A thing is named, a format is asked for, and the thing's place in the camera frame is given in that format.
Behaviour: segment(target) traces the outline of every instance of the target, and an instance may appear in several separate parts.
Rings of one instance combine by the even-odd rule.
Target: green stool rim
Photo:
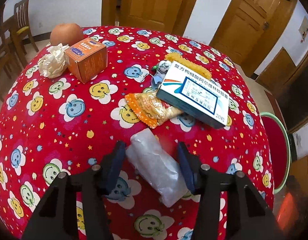
[[[286,164],[285,176],[284,176],[284,179],[281,182],[281,184],[277,188],[274,188],[274,195],[275,195],[278,192],[280,192],[281,189],[283,188],[283,186],[286,184],[287,177],[288,177],[288,174],[289,174],[290,158],[291,158],[290,157],[289,139],[288,139],[288,135],[287,135],[287,132],[286,132],[286,129],[285,129],[284,125],[281,123],[281,121],[274,114],[269,113],[269,112],[262,112],[262,113],[260,113],[260,117],[262,117],[262,116],[269,117],[269,118],[273,119],[279,125],[281,131],[284,134],[285,142],[286,142],[287,164]]]

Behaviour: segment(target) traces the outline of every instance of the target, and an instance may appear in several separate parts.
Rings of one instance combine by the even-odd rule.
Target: clear plastic package
[[[131,136],[126,155],[140,175],[161,194],[165,206],[171,207],[188,191],[179,164],[162,149],[149,128]]]

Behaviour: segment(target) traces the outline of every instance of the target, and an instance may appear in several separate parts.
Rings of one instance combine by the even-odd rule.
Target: red tablecloth
[[[113,26],[83,30],[86,37],[107,46],[104,72],[85,85],[68,71],[58,78],[44,78],[36,64],[48,53],[46,47],[21,73],[3,103],[0,217],[14,236],[21,237],[57,173],[85,171],[99,163],[117,140],[129,145],[131,135],[146,128],[129,111],[124,95],[150,91],[151,67],[173,51],[208,68],[215,85],[230,94],[228,126],[215,130],[184,114],[153,133],[172,156],[177,142],[184,141],[202,163],[221,172],[242,170],[272,208],[274,185],[266,133],[247,86],[228,57],[209,46],[156,31]],[[138,71],[137,77],[124,71],[131,67]],[[127,160],[115,190],[104,200],[115,240],[190,239],[199,196],[186,194],[166,208]],[[219,239],[224,239],[227,205],[226,195],[221,197]],[[79,200],[78,226],[84,238]]]

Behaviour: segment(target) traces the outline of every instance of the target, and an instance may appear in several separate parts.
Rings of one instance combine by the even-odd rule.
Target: metal bolt
[[[208,164],[202,164],[201,169],[204,171],[208,171],[210,169],[210,166]]]
[[[62,172],[60,172],[60,173],[58,174],[58,177],[59,177],[60,179],[63,179],[63,178],[66,177],[66,175],[67,175],[67,173],[66,173],[65,171],[62,171]]]
[[[240,178],[243,178],[245,176],[245,173],[243,173],[242,171],[238,171],[236,172],[236,175]]]
[[[93,171],[98,171],[101,168],[101,166],[99,164],[95,164],[92,166],[92,170]]]

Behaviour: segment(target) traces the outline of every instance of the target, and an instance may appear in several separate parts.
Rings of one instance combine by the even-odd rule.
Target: blue label
[[[180,87],[180,93],[195,104],[215,115],[218,97],[200,84],[197,84],[195,81],[186,77]]]
[[[71,51],[73,53],[75,53],[76,55],[79,55],[79,56],[83,56],[84,55],[84,53],[80,49],[77,49],[77,48],[72,48]]]

